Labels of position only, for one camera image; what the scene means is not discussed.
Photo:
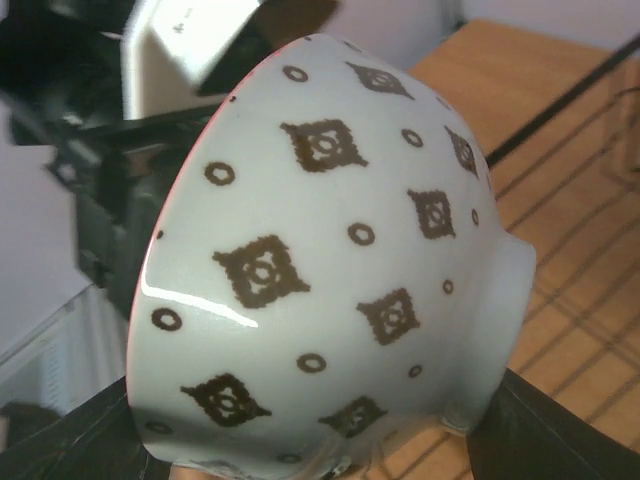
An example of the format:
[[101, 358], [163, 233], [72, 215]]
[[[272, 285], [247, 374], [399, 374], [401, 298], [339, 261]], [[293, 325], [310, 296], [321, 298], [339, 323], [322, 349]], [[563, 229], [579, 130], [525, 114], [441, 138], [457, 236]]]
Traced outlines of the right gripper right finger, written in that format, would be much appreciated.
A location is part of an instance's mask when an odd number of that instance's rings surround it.
[[477, 480], [637, 479], [639, 454], [508, 370], [467, 437]]

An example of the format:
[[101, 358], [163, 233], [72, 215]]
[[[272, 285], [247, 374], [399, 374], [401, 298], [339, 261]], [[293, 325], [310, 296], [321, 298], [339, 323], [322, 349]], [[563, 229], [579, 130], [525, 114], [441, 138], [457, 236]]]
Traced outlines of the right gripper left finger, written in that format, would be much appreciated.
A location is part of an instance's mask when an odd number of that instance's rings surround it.
[[62, 416], [36, 404], [1, 408], [3, 479], [167, 479], [136, 433], [123, 378]]

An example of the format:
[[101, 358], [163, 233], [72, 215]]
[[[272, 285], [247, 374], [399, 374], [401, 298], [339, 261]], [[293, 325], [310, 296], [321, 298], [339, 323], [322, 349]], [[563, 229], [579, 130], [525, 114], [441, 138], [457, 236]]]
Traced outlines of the white bowl with brown diamonds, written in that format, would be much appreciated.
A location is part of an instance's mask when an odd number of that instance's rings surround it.
[[296, 40], [219, 107], [160, 213], [127, 345], [141, 441], [228, 479], [320, 479], [466, 435], [535, 269], [453, 107], [346, 41]]

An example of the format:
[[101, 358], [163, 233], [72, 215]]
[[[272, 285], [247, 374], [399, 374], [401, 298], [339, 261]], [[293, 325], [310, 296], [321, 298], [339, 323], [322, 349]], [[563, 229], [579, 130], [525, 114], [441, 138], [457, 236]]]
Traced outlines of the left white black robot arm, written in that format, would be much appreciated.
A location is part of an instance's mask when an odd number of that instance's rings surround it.
[[13, 142], [55, 149], [75, 197], [76, 262], [128, 315], [154, 224], [225, 97], [317, 32], [335, 1], [11, 1], [1, 100]]

